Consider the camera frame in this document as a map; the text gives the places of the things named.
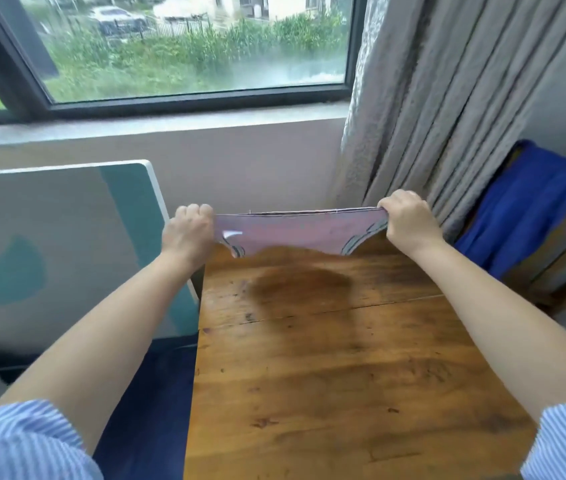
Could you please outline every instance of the pink fabric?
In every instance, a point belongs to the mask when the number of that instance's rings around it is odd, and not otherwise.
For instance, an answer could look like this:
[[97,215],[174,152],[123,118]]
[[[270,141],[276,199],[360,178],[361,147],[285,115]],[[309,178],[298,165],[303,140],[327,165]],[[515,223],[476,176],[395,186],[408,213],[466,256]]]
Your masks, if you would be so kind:
[[347,256],[387,225],[387,212],[377,207],[221,214],[215,240],[234,257],[250,256],[269,246],[296,246]]

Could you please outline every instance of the curtain fold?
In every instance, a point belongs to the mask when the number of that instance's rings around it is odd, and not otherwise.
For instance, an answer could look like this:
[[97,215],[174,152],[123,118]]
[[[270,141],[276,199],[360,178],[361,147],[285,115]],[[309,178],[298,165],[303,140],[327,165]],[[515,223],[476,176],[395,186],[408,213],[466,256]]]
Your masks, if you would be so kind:
[[447,237],[566,53],[566,0],[368,0],[329,205],[427,199]]

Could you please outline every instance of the tabletop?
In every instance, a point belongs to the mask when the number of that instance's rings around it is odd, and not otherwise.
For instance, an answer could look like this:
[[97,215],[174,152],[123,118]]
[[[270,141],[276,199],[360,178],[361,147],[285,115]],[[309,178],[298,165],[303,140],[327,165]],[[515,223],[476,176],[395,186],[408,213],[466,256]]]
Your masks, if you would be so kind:
[[206,266],[184,469],[194,479],[479,479],[536,427],[437,286],[383,236]]

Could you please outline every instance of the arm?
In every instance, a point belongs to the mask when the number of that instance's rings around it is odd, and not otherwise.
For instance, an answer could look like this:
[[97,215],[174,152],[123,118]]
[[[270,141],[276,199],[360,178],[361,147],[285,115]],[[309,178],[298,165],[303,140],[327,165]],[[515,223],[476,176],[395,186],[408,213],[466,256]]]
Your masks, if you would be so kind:
[[213,243],[212,208],[176,211],[158,258],[111,293],[48,348],[0,398],[47,399],[93,453],[176,293]]
[[546,407],[566,403],[566,330],[448,245],[416,193],[397,191],[379,205],[388,239],[439,286],[530,416],[538,422]]

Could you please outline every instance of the hand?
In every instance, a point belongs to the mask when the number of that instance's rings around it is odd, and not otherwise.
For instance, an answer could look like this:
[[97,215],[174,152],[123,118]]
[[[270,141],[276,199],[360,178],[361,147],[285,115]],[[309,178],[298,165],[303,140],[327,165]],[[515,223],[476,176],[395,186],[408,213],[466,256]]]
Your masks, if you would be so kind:
[[400,251],[414,258],[418,250],[445,243],[443,232],[432,211],[416,192],[397,190],[381,199],[379,207],[387,210],[387,238]]
[[185,259],[192,272],[205,264],[214,244],[214,210],[192,203],[176,209],[163,229],[162,255]]

